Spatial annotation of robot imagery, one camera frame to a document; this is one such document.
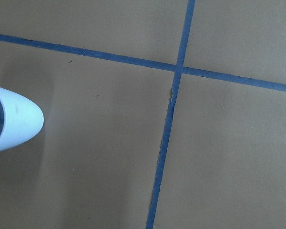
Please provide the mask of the light blue plastic cup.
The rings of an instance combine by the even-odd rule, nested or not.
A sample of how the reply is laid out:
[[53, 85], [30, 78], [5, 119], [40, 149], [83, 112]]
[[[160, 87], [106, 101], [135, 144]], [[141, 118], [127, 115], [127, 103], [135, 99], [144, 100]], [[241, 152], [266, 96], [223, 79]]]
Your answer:
[[0, 87], [0, 152], [30, 140], [43, 124], [43, 112], [33, 101]]

